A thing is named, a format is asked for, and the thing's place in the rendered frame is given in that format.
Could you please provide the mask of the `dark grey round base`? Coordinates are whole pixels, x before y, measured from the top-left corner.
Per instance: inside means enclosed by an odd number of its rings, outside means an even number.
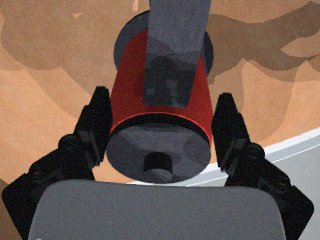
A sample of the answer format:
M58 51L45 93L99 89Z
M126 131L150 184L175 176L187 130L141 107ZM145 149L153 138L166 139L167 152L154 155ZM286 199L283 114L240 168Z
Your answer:
M114 64L117 71L127 43L132 39L132 37L148 29L149 11L150 10L147 10L134 16L124 25L124 27L120 31L115 41L113 50ZM211 39L206 30L201 49L201 55L203 59L206 77L208 77L214 61L214 50Z

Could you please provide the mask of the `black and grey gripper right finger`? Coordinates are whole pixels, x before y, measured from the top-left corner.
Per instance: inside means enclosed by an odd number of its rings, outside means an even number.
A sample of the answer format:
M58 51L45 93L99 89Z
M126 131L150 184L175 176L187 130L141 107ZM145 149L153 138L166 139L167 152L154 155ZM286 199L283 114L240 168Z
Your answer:
M287 174L265 158L264 149L251 142L231 93L219 95L211 129L218 168L228 174L224 186L251 187L269 193L279 208L286 240L298 240L314 205L291 185Z

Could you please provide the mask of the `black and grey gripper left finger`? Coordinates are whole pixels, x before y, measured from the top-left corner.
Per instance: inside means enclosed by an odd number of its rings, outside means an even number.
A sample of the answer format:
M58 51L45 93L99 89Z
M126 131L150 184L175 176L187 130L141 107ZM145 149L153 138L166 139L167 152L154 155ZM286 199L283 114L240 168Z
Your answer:
M61 137L57 149L35 161L27 174L3 189L3 203L22 240L28 240L36 207L49 185L72 179L95 180L92 169L104 160L112 123L109 89L97 86L73 134Z

